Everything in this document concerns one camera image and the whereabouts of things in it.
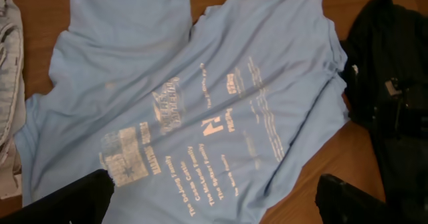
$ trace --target brown wooden surface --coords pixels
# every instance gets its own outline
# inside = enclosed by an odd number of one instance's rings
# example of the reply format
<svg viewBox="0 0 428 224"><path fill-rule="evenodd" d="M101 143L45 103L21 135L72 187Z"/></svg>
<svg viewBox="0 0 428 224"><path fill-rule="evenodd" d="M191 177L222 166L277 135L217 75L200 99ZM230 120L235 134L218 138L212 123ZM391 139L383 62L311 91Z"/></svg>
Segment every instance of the brown wooden surface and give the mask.
<svg viewBox="0 0 428 224"><path fill-rule="evenodd" d="M193 20L207 6L225 0L191 0ZM324 14L344 39L356 15L368 0L324 0ZM48 69L59 33L70 21L69 0L14 0L21 10L24 38L25 97L46 94L52 84ZM409 9L428 13L428 0L394 0ZM377 162L367 131L349 122L303 168L298 182L281 203L265 214L262 223L322 223L315 205L316 185L322 173L332 173L381 200L385 199ZM0 217L21 205L21 199L0 201Z"/></svg>

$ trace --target t-shirt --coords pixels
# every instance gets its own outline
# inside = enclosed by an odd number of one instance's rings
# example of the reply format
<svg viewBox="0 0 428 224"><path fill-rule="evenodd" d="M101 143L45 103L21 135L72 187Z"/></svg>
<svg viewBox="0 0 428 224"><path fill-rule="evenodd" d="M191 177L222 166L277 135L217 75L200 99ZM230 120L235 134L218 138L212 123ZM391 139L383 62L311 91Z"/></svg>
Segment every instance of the t-shirt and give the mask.
<svg viewBox="0 0 428 224"><path fill-rule="evenodd" d="M15 135L23 202L96 169L104 223L257 223L345 123L322 0L70 0L54 89Z"/></svg>

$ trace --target black object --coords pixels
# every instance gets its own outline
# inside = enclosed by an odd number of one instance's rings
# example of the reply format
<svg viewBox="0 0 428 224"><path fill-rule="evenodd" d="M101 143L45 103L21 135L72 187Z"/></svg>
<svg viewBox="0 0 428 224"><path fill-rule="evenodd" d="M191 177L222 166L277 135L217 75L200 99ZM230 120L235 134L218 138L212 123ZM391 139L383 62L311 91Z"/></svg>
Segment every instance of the black object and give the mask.
<svg viewBox="0 0 428 224"><path fill-rule="evenodd" d="M0 219L0 224L101 224L113 192L107 171L97 170Z"/></svg>
<svg viewBox="0 0 428 224"><path fill-rule="evenodd" d="M341 44L350 117L370 132L387 205L428 223L428 18L371 0Z"/></svg>
<svg viewBox="0 0 428 224"><path fill-rule="evenodd" d="M409 223L384 202L332 175L320 177L315 203L324 224Z"/></svg>

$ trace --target wooden floor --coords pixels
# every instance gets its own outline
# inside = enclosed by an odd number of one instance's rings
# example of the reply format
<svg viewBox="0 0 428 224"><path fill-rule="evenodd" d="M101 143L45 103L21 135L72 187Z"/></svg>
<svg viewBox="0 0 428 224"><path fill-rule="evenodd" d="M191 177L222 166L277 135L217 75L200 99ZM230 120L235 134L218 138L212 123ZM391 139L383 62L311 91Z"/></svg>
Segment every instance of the wooden floor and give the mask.
<svg viewBox="0 0 428 224"><path fill-rule="evenodd" d="M225 0L191 0L193 20L207 6ZM347 36L356 15L368 0L324 0L324 14L336 24L340 39ZM14 0L21 10L24 37L25 97L46 94L52 84L49 61L58 34L70 21L69 0ZM428 0L394 0L408 9L428 14ZM262 223L322 223L315 205L316 185L322 173L332 173L384 200L385 194L367 131L349 122L306 164L291 194L272 207ZM0 217L21 205L20 198L0 201Z"/></svg>

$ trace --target blue t-shirt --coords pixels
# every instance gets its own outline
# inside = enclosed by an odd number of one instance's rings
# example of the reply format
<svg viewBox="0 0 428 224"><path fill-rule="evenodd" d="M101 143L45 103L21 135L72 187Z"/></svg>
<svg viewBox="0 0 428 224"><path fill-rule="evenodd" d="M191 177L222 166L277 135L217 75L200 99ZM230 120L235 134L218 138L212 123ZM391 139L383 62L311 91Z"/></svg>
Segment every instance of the blue t-shirt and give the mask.
<svg viewBox="0 0 428 224"><path fill-rule="evenodd" d="M30 204L100 168L104 223L257 223L345 123L322 0L70 0L15 135Z"/></svg>

